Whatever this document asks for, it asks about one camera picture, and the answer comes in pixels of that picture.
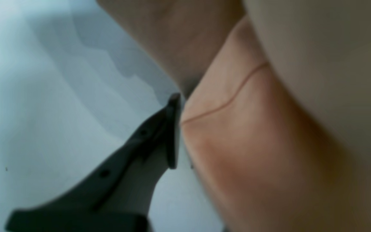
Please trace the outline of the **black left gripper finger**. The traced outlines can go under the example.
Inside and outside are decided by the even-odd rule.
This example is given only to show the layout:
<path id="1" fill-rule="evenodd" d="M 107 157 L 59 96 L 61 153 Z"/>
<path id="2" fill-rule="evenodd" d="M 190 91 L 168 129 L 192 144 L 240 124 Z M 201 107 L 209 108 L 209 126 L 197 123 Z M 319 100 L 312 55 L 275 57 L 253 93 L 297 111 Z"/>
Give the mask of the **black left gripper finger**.
<path id="1" fill-rule="evenodd" d="M 151 232 L 155 187 L 177 168 L 181 94 L 145 120 L 92 173 L 62 196 L 11 213 L 10 232 Z"/>

